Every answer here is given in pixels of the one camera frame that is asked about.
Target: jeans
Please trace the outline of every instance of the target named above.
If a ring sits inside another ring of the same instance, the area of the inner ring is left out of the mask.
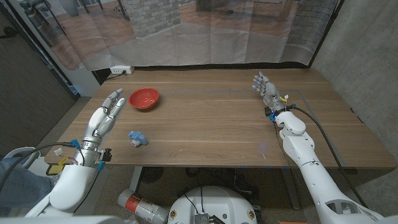
[[[0,161],[0,179],[11,164]],[[54,188],[51,178],[41,177],[18,165],[0,192],[0,216],[7,216],[11,208],[34,207]]]

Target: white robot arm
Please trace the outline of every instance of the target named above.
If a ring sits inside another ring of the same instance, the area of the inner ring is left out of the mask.
[[[263,97],[283,140],[283,150],[297,164],[311,193],[323,224],[376,223],[384,217],[354,202],[343,194],[315,154],[315,143],[305,124],[287,110],[275,85],[261,72],[254,77],[253,88]]]
[[[123,89],[118,89],[110,94],[102,106],[94,112],[83,135],[83,143],[73,157],[77,165],[65,166],[56,186],[36,206],[37,210],[32,209],[28,213],[28,217],[36,217],[50,204],[68,213],[73,213],[81,204],[98,173],[96,169],[98,161],[108,162],[111,159],[110,149],[101,150],[101,144],[112,130],[126,102],[124,98],[119,99],[122,91]]]

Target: curtain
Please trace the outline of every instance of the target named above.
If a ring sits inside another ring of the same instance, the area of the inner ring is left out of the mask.
[[[69,70],[308,65],[337,0],[13,0]]]

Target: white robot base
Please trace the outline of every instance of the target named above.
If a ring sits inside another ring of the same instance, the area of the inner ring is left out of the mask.
[[[252,205],[230,189],[204,186],[185,195],[172,205],[168,224],[257,224]]]

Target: power strip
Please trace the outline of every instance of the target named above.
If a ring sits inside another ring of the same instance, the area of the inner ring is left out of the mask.
[[[124,65],[118,65],[111,67],[111,72],[112,74],[119,75],[122,74],[123,71],[126,71],[126,74],[132,74],[134,71],[134,66],[124,66]]]

